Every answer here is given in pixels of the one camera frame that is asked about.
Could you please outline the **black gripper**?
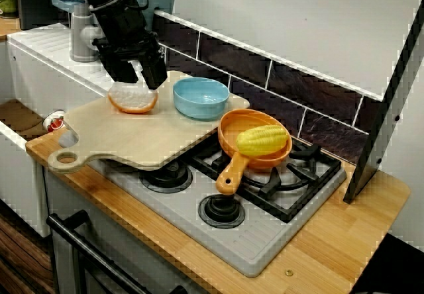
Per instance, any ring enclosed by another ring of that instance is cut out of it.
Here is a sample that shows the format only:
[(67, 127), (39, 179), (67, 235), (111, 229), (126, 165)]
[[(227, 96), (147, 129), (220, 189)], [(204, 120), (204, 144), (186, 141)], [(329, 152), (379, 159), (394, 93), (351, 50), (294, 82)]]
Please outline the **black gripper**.
[(158, 89), (168, 77), (155, 32), (147, 31), (134, 41), (117, 43), (109, 42), (106, 37), (95, 38), (91, 44), (97, 48), (103, 67), (115, 82), (138, 81), (133, 66), (128, 63), (132, 60), (140, 62), (142, 76), (150, 90)]

